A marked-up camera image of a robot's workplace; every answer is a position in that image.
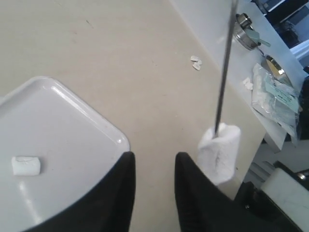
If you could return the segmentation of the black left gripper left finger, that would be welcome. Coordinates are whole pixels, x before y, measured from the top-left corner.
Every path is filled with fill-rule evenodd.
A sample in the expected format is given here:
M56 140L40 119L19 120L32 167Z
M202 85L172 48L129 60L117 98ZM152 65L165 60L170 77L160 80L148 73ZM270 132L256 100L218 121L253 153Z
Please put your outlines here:
M135 155L125 152L85 196L31 232L127 232L135 201Z

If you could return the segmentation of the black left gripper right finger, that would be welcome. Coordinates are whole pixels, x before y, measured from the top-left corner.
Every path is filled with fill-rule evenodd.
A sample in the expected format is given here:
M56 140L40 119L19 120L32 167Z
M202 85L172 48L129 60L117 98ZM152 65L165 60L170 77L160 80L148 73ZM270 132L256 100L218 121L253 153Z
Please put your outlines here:
M175 200L182 232L283 232L227 197L185 152L175 159Z

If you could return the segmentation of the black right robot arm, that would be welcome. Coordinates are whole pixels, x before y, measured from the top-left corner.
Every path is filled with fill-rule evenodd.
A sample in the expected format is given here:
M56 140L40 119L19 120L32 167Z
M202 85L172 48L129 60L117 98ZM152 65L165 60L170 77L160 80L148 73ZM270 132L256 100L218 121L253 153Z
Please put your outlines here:
M235 202L285 232L307 232L309 171L294 173L285 166L278 166L260 187L252 182L242 183Z

